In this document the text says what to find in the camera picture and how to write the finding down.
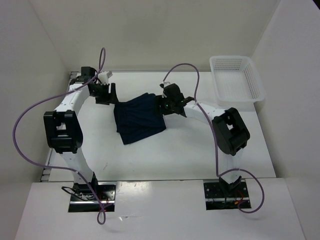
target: tabletop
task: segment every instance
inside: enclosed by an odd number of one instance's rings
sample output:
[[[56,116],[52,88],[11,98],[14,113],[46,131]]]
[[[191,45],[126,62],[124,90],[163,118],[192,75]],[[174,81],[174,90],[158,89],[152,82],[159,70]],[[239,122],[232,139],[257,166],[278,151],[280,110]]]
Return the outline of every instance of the tabletop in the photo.
[[[286,182],[264,178],[265,202],[255,213],[206,210],[202,180],[118,182],[114,212],[97,223],[97,212],[68,213],[71,182],[33,183],[16,240],[304,240]],[[247,179],[252,208],[261,201]]]
[[[114,72],[109,82],[116,84],[119,101],[126,102],[144,93],[162,94],[159,84],[165,75],[166,72]],[[195,72],[172,72],[167,81],[176,83],[184,97],[193,97],[197,75]],[[200,73],[197,99],[217,107],[210,72]],[[217,178],[214,140],[207,124],[181,115],[167,115],[164,116],[165,131],[124,145],[116,132],[113,110],[113,105],[95,104],[95,99],[89,97],[78,114],[83,154],[99,181]],[[238,110],[251,135],[240,167],[258,178],[275,178],[254,105],[251,103]],[[59,154],[52,154],[49,162],[54,166],[67,166]],[[250,178],[246,173],[242,177]],[[68,171],[53,169],[49,181],[73,181],[73,176]]]

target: white wall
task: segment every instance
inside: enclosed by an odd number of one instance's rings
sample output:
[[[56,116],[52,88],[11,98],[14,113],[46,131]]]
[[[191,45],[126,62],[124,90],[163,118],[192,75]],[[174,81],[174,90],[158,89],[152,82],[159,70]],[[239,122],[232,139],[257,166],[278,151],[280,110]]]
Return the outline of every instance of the white wall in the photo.
[[[266,91],[258,117],[278,177],[288,177],[308,240],[319,239],[320,10],[281,0],[253,54]]]
[[[69,70],[168,70],[213,55],[251,56],[278,0],[30,0]]]
[[[32,6],[25,0],[0,3],[0,235],[14,239],[31,182],[40,169],[16,152],[12,128],[19,114],[32,103],[66,90],[68,73]],[[18,127],[21,149],[44,163],[48,146],[43,113],[57,101],[39,106]]]

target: navy blue cloth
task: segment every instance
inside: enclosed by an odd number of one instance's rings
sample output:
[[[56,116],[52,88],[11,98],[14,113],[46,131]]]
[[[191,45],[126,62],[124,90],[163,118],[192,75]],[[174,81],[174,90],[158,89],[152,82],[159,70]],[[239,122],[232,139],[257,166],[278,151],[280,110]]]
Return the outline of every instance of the navy blue cloth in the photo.
[[[162,114],[156,114],[156,95],[144,93],[114,105],[116,131],[124,145],[132,144],[166,129]]]

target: plastic basket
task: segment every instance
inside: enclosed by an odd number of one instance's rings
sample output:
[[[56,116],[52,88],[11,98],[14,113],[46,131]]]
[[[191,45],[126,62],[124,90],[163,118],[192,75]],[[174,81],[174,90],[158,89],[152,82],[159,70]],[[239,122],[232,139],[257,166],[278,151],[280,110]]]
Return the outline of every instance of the plastic basket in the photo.
[[[210,67],[219,102],[255,103],[265,98],[260,76],[250,57],[212,56]]]

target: purple cable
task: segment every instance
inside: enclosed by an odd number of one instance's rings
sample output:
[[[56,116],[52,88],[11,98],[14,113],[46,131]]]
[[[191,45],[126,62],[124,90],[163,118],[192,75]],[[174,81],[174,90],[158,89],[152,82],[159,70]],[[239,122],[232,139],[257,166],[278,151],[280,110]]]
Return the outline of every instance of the purple cable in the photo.
[[[212,132],[212,135],[213,135],[213,139],[214,139],[214,150],[215,150],[215,174],[218,178],[220,178],[221,176],[227,174],[227,173],[230,173],[230,172],[233,172],[233,171],[242,171],[242,172],[245,172],[247,174],[249,174],[259,185],[259,187],[261,188],[261,193],[262,193],[262,200],[261,200],[261,203],[260,205],[252,210],[252,211],[244,211],[240,208],[240,205],[243,204],[244,202],[247,202],[248,200],[244,200],[244,201],[241,201],[240,203],[238,203],[237,207],[238,209],[243,212],[243,213],[246,213],[246,214],[253,214],[255,212],[257,212],[264,204],[265,202],[265,191],[264,191],[264,188],[262,187],[260,181],[251,173],[249,172],[248,170],[245,170],[245,169],[241,169],[241,168],[232,168],[232,169],[229,169],[221,174],[219,174],[219,158],[218,158],[218,142],[217,142],[217,137],[216,137],[216,133],[215,133],[215,130],[214,130],[214,126],[212,125],[212,122],[210,120],[210,118],[208,117],[206,111],[202,108],[202,106],[198,103],[197,101],[197,91],[198,91],[198,87],[199,87],[199,82],[200,82],[200,74],[199,74],[199,70],[197,69],[196,66],[194,66],[193,64],[190,64],[190,63],[180,63],[180,64],[177,64],[175,65],[174,67],[172,67],[168,73],[165,75],[164,79],[163,79],[163,82],[167,79],[168,75],[173,71],[173,69],[175,69],[176,67],[179,67],[181,65],[188,65],[188,66],[191,66],[195,69],[196,71],[196,74],[197,74],[197,81],[196,81],[196,86],[195,86],[195,90],[194,90],[194,101],[196,102],[196,105],[199,107],[199,109],[201,110],[201,112],[204,114],[207,122],[209,123],[209,126],[210,126],[210,129],[211,129],[211,132]]]
[[[98,74],[102,71],[102,68],[104,67],[105,65],[105,60],[106,60],[106,49],[103,47],[101,49],[101,52],[100,52],[100,58],[99,58],[99,70],[97,71],[97,73],[94,75],[94,77],[92,77],[89,81],[87,81],[86,83],[84,83],[83,85],[81,85],[80,87],[77,87],[75,88],[74,90],[72,91],[68,91],[68,92],[65,92],[65,93],[62,93],[62,94],[59,94],[59,95],[56,95],[56,96],[51,96],[51,97],[48,97],[44,100],[41,100],[39,102],[36,102],[35,104],[31,105],[30,107],[28,107],[26,110],[23,111],[23,113],[21,113],[21,115],[18,117],[18,119],[16,120],[15,124],[14,124],[14,127],[13,127],[13,131],[12,131],[12,139],[13,139],[13,144],[15,146],[15,149],[17,150],[17,152],[21,155],[21,157],[23,157],[27,162],[29,162],[30,164],[33,164],[35,166],[38,166],[38,167],[41,167],[41,168],[47,168],[47,169],[62,169],[62,170],[69,170],[69,171],[72,171],[72,172],[75,172],[77,173],[82,179],[83,181],[87,184],[88,188],[90,189],[90,191],[92,192],[93,196],[95,197],[95,199],[98,201],[99,205],[100,205],[100,211],[97,215],[97,222],[100,224],[100,225],[103,225],[105,224],[106,222],[106,213],[104,211],[104,209],[108,206],[104,206],[103,203],[100,201],[99,197],[97,196],[97,194],[95,193],[94,189],[91,187],[91,185],[89,184],[89,182],[86,180],[86,178],[80,173],[78,172],[77,170],[73,169],[73,168],[70,168],[70,167],[63,167],[63,166],[49,166],[49,165],[44,165],[44,164],[40,164],[40,163],[37,163],[37,162],[34,162],[32,161],[31,159],[29,159],[19,148],[18,144],[17,144],[17,139],[16,139],[16,131],[17,131],[17,126],[20,122],[20,120],[23,118],[23,116],[29,112],[31,109],[33,109],[34,107],[42,104],[42,103],[45,103],[47,101],[50,101],[52,99],[57,99],[57,98],[60,98],[60,97],[63,97],[63,96],[66,96],[66,95],[69,95],[69,94],[72,94],[82,88],[84,88],[85,86],[87,86],[88,84],[90,84],[93,80],[95,80],[97,77],[98,77]],[[99,220],[99,217],[100,217],[100,214],[103,213],[103,221],[100,221]]]

